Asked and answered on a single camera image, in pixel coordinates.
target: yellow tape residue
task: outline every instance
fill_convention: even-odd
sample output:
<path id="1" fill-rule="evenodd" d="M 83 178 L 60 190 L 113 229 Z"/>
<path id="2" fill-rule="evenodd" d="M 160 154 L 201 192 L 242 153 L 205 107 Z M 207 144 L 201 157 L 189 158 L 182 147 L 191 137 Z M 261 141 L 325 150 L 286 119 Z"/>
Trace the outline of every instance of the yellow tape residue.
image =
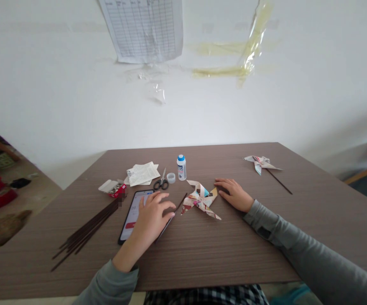
<path id="1" fill-rule="evenodd" d="M 189 48 L 202 56 L 226 56 L 233 54 L 243 54 L 246 42 L 203 42 L 197 45 L 190 45 Z"/>
<path id="2" fill-rule="evenodd" d="M 254 14 L 249 39 L 245 45 L 243 44 L 244 50 L 240 59 L 240 65 L 226 68 L 193 69 L 192 76 L 196 78 L 235 76 L 239 78 L 237 86 L 241 88 L 246 80 L 246 77 L 254 70 L 254 58 L 259 56 L 261 53 L 260 46 L 263 41 L 264 32 L 267 27 L 267 21 L 270 19 L 272 9 L 273 6 L 269 0 L 259 1 Z M 220 45 L 219 50 L 234 52 L 240 44 L 234 44 L 234 46 L 230 48 L 231 45 L 232 44 L 226 45 L 227 47 L 223 47 L 224 44 L 222 44 Z"/>

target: gray long-sleeve shirt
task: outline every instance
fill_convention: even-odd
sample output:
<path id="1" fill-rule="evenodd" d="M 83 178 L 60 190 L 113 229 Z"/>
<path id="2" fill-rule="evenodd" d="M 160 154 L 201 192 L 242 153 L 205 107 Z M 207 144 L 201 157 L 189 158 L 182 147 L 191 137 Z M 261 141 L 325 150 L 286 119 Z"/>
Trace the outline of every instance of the gray long-sleeve shirt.
<path id="1" fill-rule="evenodd" d="M 289 260 L 301 279 L 324 304 L 367 304 L 367 272 L 305 234 L 255 200 L 243 218 Z M 130 302 L 138 268 L 129 273 L 104 265 L 74 304 Z"/>

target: person's right hand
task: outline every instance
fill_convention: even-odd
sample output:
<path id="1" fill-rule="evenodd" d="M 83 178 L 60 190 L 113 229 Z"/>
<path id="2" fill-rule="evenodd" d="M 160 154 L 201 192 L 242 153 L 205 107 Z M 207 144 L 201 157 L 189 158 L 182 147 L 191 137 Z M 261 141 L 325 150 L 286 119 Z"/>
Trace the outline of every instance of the person's right hand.
<path id="1" fill-rule="evenodd" d="M 226 199 L 237 210 L 245 213 L 249 212 L 254 203 L 254 199 L 242 189 L 240 184 L 233 179 L 216 178 L 216 181 L 216 186 L 222 186 L 230 193 L 227 194 L 224 191 L 219 191 L 220 196 Z"/>

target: white wall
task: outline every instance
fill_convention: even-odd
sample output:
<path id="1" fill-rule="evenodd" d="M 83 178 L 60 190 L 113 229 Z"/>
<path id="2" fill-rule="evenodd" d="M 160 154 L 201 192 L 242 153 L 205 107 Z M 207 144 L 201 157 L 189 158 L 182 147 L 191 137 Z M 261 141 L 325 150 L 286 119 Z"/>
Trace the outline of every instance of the white wall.
<path id="1" fill-rule="evenodd" d="M 62 188 L 108 149 L 279 141 L 335 175 L 366 167 L 367 1 L 276 1 L 242 89 L 191 77 L 237 57 L 188 44 L 244 40 L 256 3 L 184 0 L 186 47 L 171 62 L 184 69 L 163 77 L 160 105 L 127 80 L 134 66 L 114 64 L 96 0 L 0 0 L 0 134 Z"/>

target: paper sheet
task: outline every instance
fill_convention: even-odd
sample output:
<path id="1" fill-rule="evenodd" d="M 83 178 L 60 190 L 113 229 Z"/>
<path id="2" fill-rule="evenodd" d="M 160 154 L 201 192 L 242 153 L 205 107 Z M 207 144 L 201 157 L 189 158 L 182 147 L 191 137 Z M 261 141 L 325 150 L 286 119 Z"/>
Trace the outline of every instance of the paper sheet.
<path id="1" fill-rule="evenodd" d="M 274 165 L 272 165 L 270 163 L 270 159 L 266 157 L 257 157 L 257 156 L 251 155 L 251 156 L 244 157 L 243 159 L 245 159 L 246 161 L 254 162 L 254 168 L 256 169 L 256 172 L 258 172 L 260 176 L 261 176 L 261 168 L 278 169 Z"/>
<path id="2" fill-rule="evenodd" d="M 154 164 L 154 168 L 155 169 L 158 169 L 158 164 Z M 139 185 L 150 185 L 152 182 L 152 180 L 148 180 L 146 182 L 143 182 L 143 183 L 140 183 Z M 127 176 L 125 179 L 124 179 L 124 184 L 125 185 L 130 185 L 130 178 Z"/>
<path id="3" fill-rule="evenodd" d="M 161 175 L 155 169 L 154 163 L 151 161 L 143 165 L 134 165 L 133 168 L 127 170 L 127 176 L 130 181 L 130 186 L 136 186 L 141 183 L 151 181 Z"/>
<path id="4" fill-rule="evenodd" d="M 99 0 L 118 61 L 143 64 L 182 54 L 182 0 Z"/>

